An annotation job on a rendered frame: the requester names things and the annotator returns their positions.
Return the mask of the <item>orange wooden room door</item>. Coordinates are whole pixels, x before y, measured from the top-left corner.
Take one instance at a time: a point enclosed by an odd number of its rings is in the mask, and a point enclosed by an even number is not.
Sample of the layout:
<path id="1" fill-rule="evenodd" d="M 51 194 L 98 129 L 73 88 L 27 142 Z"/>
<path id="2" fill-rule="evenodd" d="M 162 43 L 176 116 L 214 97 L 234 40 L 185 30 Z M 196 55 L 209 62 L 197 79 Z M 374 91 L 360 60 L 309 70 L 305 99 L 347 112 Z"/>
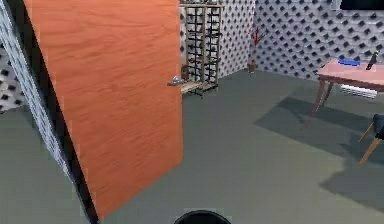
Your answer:
<path id="1" fill-rule="evenodd" d="M 183 159 L 178 0 L 24 0 L 96 217 Z"/>

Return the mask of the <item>reddish brown wooden table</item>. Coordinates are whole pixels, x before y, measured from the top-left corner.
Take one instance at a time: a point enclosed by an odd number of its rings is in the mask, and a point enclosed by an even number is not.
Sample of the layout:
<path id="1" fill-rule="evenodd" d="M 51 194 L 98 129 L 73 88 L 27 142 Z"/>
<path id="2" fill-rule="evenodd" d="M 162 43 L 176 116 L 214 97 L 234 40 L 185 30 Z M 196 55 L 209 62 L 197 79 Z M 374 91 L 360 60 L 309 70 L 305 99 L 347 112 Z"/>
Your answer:
<path id="1" fill-rule="evenodd" d="M 310 126 L 319 107 L 327 102 L 335 84 L 384 92 L 384 65 L 373 65 L 370 70 L 367 70 L 366 67 L 367 63 L 361 63 L 359 66 L 346 66 L 339 64 L 337 59 L 332 59 L 319 68 L 319 87 L 306 126 Z"/>

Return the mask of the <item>red branch house plant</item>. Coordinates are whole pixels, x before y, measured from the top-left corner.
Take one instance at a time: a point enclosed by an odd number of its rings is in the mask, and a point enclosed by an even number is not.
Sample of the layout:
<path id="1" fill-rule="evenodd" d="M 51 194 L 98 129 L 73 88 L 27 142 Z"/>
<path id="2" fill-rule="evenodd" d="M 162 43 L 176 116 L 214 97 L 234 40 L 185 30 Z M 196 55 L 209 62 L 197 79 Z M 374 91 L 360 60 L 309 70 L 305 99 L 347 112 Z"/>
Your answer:
<path id="1" fill-rule="evenodd" d="M 255 58 L 256 58 L 256 50 L 259 42 L 264 38 L 265 34 L 260 31 L 260 29 L 254 25 L 251 33 L 251 45 L 249 50 L 249 58 L 247 69 L 250 74 L 255 72 Z"/>

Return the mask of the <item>black upright object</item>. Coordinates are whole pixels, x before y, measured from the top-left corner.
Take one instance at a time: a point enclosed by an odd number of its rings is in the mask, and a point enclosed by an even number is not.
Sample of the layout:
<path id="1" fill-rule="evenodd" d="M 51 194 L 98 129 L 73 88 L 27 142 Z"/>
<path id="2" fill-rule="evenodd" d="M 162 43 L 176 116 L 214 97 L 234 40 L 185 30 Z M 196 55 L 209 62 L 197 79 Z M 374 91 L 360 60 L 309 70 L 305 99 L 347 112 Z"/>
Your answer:
<path id="1" fill-rule="evenodd" d="M 371 70 L 372 66 L 377 62 L 377 57 L 378 57 L 379 53 L 380 53 L 379 50 L 377 50 L 373 53 L 373 55 L 371 56 L 371 59 L 369 60 L 369 62 L 367 64 L 366 70 Z"/>

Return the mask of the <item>blue flat object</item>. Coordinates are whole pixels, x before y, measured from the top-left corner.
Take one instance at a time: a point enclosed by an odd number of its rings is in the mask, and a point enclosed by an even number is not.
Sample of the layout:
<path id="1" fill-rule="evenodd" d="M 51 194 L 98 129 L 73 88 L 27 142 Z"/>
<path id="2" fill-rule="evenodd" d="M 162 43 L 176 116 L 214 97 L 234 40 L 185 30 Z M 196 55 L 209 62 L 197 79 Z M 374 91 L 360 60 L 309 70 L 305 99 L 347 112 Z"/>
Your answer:
<path id="1" fill-rule="evenodd" d="M 339 58 L 338 63 L 346 66 L 360 66 L 359 60 Z"/>

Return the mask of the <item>wooden rack with black grid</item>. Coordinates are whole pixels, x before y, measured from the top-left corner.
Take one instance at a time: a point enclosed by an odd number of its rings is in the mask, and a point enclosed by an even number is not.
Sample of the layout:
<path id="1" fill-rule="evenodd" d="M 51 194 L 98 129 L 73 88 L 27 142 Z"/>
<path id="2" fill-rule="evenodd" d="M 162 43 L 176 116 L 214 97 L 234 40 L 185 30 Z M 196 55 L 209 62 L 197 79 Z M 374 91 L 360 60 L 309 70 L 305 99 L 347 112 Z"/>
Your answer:
<path id="1" fill-rule="evenodd" d="M 180 0 L 183 94 L 204 93 L 218 87 L 221 18 L 219 0 Z"/>

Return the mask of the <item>white ribbed flat object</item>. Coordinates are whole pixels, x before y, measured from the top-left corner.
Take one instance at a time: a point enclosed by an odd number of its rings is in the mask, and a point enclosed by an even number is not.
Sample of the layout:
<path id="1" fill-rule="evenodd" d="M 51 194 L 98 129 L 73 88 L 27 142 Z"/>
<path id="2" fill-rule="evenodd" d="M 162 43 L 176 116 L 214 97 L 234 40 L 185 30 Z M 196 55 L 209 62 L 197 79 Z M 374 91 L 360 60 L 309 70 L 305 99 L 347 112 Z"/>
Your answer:
<path id="1" fill-rule="evenodd" d="M 340 86 L 340 91 L 344 93 L 360 96 L 360 97 L 370 98 L 370 99 L 374 99 L 378 95 L 378 92 L 375 90 L 351 86 L 351 85 L 345 85 L 345 84 Z"/>

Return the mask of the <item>dark chair with wooden legs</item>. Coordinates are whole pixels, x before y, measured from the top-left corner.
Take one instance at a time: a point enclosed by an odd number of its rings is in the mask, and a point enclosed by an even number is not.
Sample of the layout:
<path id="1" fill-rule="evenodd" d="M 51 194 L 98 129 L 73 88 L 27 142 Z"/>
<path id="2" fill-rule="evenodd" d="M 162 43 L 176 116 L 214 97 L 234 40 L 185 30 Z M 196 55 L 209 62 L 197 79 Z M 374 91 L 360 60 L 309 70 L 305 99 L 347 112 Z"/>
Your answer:
<path id="1" fill-rule="evenodd" d="M 363 141 L 370 131 L 375 133 L 375 137 L 368 147 L 367 151 L 361 158 L 359 165 L 362 166 L 376 149 L 377 145 L 384 141 L 384 114 L 375 114 L 372 118 L 371 124 L 360 137 L 359 142 Z"/>

